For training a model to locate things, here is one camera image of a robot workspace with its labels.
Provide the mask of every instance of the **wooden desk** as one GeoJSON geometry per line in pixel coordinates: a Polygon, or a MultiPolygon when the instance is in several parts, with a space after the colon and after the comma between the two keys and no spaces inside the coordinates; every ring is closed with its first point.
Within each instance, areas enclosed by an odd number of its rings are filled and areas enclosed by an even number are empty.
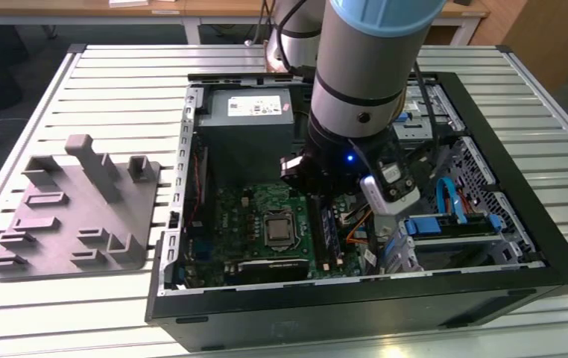
{"type": "Polygon", "coordinates": [[[108,0],[0,0],[0,25],[182,24],[186,0],[109,7],[108,0]]]}
{"type": "MultiPolygon", "coordinates": [[[[176,24],[197,45],[198,25],[256,24],[260,9],[261,0],[150,0],[148,6],[117,8],[109,8],[108,0],[0,0],[0,25],[176,24]]],[[[480,0],[468,7],[448,0],[433,26],[456,27],[452,45],[466,45],[488,14],[480,0]]]]}
{"type": "Polygon", "coordinates": [[[136,7],[109,7],[108,0],[0,0],[0,16],[174,16],[185,5],[185,0],[136,7]]]}
{"type": "MultiPolygon", "coordinates": [[[[260,17],[260,9],[261,0],[186,0],[184,26],[186,28],[188,43],[190,45],[201,44],[198,25],[256,24],[260,17]]],[[[489,9],[480,0],[473,0],[469,6],[454,4],[448,0],[433,26],[456,27],[450,45],[466,45],[480,20],[488,14],[489,9]]]]}

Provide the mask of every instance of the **motherboard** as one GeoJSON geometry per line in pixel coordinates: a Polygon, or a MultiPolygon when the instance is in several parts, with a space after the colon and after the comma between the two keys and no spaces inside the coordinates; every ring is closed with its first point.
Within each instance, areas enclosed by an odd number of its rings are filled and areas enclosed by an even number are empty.
{"type": "MultiPolygon", "coordinates": [[[[317,261],[322,240],[313,240],[308,200],[278,183],[217,189],[213,235],[193,242],[202,286],[268,282],[273,275],[285,280],[360,275],[352,250],[333,266],[317,261]]],[[[349,211],[348,200],[334,200],[330,209],[332,217],[349,211]]]]}

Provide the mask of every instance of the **power supply label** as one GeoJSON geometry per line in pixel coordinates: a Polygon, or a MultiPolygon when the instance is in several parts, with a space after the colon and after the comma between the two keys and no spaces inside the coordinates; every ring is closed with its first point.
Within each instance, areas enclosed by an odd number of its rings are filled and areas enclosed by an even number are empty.
{"type": "Polygon", "coordinates": [[[281,97],[277,95],[246,95],[228,100],[229,117],[280,116],[281,97]]]}

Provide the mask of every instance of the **table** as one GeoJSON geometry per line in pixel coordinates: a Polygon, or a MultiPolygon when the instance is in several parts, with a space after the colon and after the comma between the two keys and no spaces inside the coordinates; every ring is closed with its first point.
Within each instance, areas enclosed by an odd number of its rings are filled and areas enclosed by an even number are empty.
{"type": "MultiPolygon", "coordinates": [[[[261,0],[186,0],[184,28],[190,45],[201,44],[198,26],[209,24],[256,24],[260,17],[261,0]]],[[[470,6],[446,3],[433,26],[457,26],[450,45],[468,45],[480,20],[489,10],[473,0],[470,6]]]]}
{"type": "MultiPolygon", "coordinates": [[[[90,45],[64,58],[49,88],[0,171],[0,231],[28,180],[29,155],[62,163],[69,134],[90,134],[114,163],[144,154],[162,165],[153,223],[162,226],[174,182],[178,120],[186,74],[265,69],[264,49],[242,45],[90,45]]],[[[493,47],[425,46],[424,71],[462,80],[534,192],[568,240],[568,115],[513,54],[493,47]]],[[[150,242],[161,227],[150,229],[150,242]]],[[[160,327],[146,326],[150,279],[133,273],[0,283],[0,355],[156,357],[184,353],[160,327]]],[[[568,353],[568,295],[537,301],[470,330],[412,333],[329,345],[220,352],[216,357],[522,357],[568,353]]]]}
{"type": "MultiPolygon", "coordinates": [[[[184,25],[188,43],[198,45],[200,25],[256,24],[260,9],[261,0],[152,0],[117,8],[108,0],[0,0],[0,25],[184,25]]],[[[452,45],[466,45],[488,14],[480,0],[468,7],[448,2],[433,26],[457,26],[452,45]]]]}

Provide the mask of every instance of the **sticker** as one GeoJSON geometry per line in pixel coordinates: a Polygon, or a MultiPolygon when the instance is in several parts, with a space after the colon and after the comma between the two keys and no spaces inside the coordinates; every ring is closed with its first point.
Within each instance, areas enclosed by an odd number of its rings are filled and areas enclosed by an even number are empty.
{"type": "Polygon", "coordinates": [[[366,262],[376,267],[376,255],[372,254],[372,251],[369,249],[365,250],[365,255],[362,256],[365,257],[366,262]]]}
{"type": "Polygon", "coordinates": [[[405,103],[404,110],[418,110],[418,105],[416,104],[416,101],[412,101],[412,103],[405,103]]]}
{"type": "Polygon", "coordinates": [[[153,10],[150,13],[153,15],[178,15],[180,14],[177,10],[153,10]]]}
{"type": "Polygon", "coordinates": [[[480,12],[466,12],[462,13],[462,16],[485,16],[486,13],[480,13],[480,12]]]}
{"type": "Polygon", "coordinates": [[[228,100],[228,115],[238,116],[278,116],[281,114],[281,97],[277,95],[249,95],[230,97],[228,100]]]}

